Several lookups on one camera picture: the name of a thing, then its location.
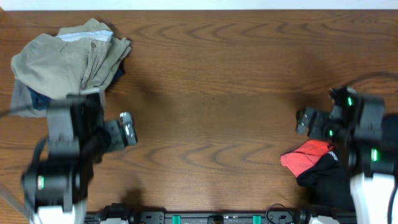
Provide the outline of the khaki green shorts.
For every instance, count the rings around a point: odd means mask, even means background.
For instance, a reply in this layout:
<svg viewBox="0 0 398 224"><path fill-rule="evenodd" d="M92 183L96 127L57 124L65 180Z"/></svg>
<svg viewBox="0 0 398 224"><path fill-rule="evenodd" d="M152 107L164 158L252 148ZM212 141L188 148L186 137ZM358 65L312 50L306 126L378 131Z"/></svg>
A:
<svg viewBox="0 0 398 224"><path fill-rule="evenodd" d="M96 19L61 28L56 36L40 34L13 56L12 72L16 80L52 99L104 90L132 50L130 40L113 34Z"/></svg>

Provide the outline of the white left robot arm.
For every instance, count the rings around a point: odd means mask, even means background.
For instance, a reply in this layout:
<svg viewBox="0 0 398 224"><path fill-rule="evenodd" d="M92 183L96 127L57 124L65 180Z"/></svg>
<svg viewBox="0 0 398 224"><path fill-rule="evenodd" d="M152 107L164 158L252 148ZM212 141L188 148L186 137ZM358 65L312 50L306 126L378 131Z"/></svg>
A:
<svg viewBox="0 0 398 224"><path fill-rule="evenodd" d="M49 135L35 147L21 177L31 223L83 223L95 164L106 153L137 144L131 114L105 120L99 93L52 100Z"/></svg>

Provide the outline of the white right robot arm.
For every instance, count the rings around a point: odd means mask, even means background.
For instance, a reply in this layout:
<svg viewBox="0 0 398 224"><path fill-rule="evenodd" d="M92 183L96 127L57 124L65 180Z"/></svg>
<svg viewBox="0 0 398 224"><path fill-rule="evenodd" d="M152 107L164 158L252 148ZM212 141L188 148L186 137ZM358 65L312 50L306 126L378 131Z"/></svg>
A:
<svg viewBox="0 0 398 224"><path fill-rule="evenodd" d="M397 223L397 122L381 97L330 90L331 111L297 111L296 132L329 142L349 176L358 223Z"/></svg>

